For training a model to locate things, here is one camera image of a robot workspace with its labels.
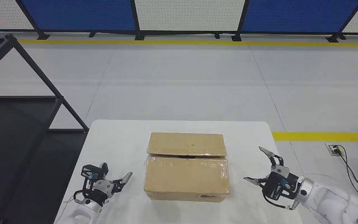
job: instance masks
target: cardboard box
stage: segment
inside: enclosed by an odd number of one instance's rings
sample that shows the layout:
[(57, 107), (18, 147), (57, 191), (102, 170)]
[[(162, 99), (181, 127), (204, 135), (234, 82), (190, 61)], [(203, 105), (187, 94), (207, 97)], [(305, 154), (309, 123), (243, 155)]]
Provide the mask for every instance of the cardboard box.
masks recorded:
[(147, 152), (150, 199), (221, 202), (230, 193), (221, 134), (152, 133)]

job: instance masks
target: gray floor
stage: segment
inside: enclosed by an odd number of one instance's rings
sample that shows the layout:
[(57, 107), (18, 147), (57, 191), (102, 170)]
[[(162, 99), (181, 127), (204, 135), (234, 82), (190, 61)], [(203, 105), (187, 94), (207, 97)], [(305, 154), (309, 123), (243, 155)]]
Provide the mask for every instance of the gray floor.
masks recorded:
[[(358, 132), (356, 48), (24, 47), (88, 125), (96, 119), (246, 120), (265, 121), (279, 132)], [(12, 50), (0, 60), (0, 95), (51, 92)], [(79, 126), (61, 109), (52, 127)], [(292, 172), (353, 193), (344, 163), (324, 144), (277, 142), (277, 147)], [(341, 144), (358, 172), (357, 143)], [(304, 223), (317, 223), (300, 212)]]

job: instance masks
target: white table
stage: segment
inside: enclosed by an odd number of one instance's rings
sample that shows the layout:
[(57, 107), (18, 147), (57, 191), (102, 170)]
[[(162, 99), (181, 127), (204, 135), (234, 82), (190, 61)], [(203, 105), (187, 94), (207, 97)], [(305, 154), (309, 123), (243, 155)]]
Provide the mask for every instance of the white table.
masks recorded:
[[(222, 134), (229, 160), (230, 195), (221, 203), (150, 200), (143, 184), (151, 132)], [(107, 204), (99, 223), (302, 224), (297, 211), (268, 204), (261, 188), (242, 179), (245, 176), (261, 178), (270, 172), (270, 161), (258, 146), (277, 153), (270, 127), (265, 122), (96, 120), (63, 200), (82, 188), (82, 166), (107, 162), (108, 179), (120, 178), (128, 171), (133, 171), (133, 176), (123, 191)], [(69, 214), (76, 205), (69, 203), (63, 215)]]

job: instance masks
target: blue partition panel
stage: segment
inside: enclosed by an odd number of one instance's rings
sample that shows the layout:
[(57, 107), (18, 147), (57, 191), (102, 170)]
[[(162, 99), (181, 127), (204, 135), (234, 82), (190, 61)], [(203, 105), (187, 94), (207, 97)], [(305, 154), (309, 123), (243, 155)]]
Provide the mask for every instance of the blue partition panel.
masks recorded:
[(337, 32), (358, 0), (250, 0), (243, 31)]
[(129, 0), (22, 0), (42, 30), (135, 30)]

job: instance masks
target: power outlet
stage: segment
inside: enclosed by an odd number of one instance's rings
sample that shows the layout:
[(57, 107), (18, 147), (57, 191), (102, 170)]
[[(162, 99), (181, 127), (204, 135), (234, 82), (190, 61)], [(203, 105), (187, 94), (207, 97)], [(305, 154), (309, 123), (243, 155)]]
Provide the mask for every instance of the power outlet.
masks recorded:
[(329, 151), (329, 154), (331, 154), (331, 156), (339, 156), (339, 154), (335, 153), (335, 150), (338, 149), (341, 151), (342, 153), (342, 156), (345, 155), (345, 153), (343, 152), (342, 150), (342, 147), (339, 147), (338, 145), (336, 144), (329, 144), (329, 143), (326, 143), (326, 147)]

